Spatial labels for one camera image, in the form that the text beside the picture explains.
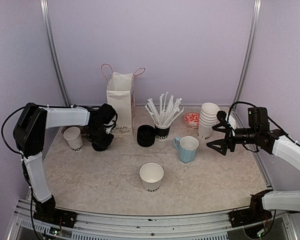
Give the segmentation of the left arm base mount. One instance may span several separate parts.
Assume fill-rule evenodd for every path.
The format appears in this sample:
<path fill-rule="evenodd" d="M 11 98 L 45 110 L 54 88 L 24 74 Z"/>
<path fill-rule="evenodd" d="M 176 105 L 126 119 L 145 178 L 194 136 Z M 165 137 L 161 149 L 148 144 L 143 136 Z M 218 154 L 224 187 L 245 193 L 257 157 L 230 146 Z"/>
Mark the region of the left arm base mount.
<path fill-rule="evenodd" d="M 35 203 L 34 219 L 61 227 L 74 228 L 78 214 L 74 211 L 56 208 L 53 195 L 45 202 L 40 202 L 35 198 L 33 200 Z"/>

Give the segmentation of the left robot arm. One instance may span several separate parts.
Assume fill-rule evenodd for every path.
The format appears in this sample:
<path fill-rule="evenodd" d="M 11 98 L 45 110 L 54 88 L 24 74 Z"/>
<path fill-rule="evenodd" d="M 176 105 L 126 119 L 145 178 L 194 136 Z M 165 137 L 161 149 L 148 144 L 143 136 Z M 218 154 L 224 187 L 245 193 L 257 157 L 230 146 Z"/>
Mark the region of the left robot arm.
<path fill-rule="evenodd" d="M 24 178 L 31 189 L 36 212 L 53 223 L 60 218 L 54 196 L 48 188 L 43 169 L 43 150 L 47 129 L 58 127 L 88 127 L 86 138 L 97 152 L 109 148 L 114 139 L 111 134 L 117 125 L 118 114 L 109 104 L 101 106 L 48 106 L 32 102 L 20 107 L 19 119 L 12 135 L 21 156 Z"/>

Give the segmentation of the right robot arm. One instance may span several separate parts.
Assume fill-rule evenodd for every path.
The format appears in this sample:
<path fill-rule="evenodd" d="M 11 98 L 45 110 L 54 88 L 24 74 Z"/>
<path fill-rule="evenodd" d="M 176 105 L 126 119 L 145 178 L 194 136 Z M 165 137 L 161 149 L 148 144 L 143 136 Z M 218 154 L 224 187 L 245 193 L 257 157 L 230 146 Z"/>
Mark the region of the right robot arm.
<path fill-rule="evenodd" d="M 221 110 L 216 116 L 219 123 L 212 129 L 224 133 L 224 138 L 208 142 L 207 147 L 224 156 L 228 151 L 234 152 L 237 145 L 255 145 L 271 158 L 279 159 L 289 170 L 300 172 L 300 144 L 282 128 L 270 128 L 272 120 L 265 107 L 248 108 L 247 128 L 234 128 L 229 112 Z M 250 222 L 256 222 L 265 212 L 274 210 L 300 213 L 300 187 L 295 190 L 268 189 L 253 194 L 245 216 Z"/>

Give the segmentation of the white paper cup GOOD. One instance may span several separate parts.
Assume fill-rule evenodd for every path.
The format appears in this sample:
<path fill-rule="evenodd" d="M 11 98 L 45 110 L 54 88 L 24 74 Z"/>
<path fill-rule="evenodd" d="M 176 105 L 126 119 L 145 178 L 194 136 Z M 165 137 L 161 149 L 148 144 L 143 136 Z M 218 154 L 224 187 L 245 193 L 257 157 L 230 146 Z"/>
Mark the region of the white paper cup GOOD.
<path fill-rule="evenodd" d="M 157 163 L 144 164 L 139 170 L 139 177 L 145 190 L 150 193 L 156 192 L 161 186 L 164 173 L 163 167 Z"/>

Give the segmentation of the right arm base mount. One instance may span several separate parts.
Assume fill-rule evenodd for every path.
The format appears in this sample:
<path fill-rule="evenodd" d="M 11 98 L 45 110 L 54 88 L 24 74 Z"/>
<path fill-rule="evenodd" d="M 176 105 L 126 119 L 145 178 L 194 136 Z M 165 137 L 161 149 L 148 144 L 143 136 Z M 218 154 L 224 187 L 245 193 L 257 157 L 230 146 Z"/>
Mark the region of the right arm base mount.
<path fill-rule="evenodd" d="M 231 227 L 236 228 L 271 219 L 271 211 L 265 210 L 262 204 L 262 197 L 271 191 L 272 190 L 267 189 L 256 194 L 252 194 L 248 208 L 232 210 L 228 214 Z"/>

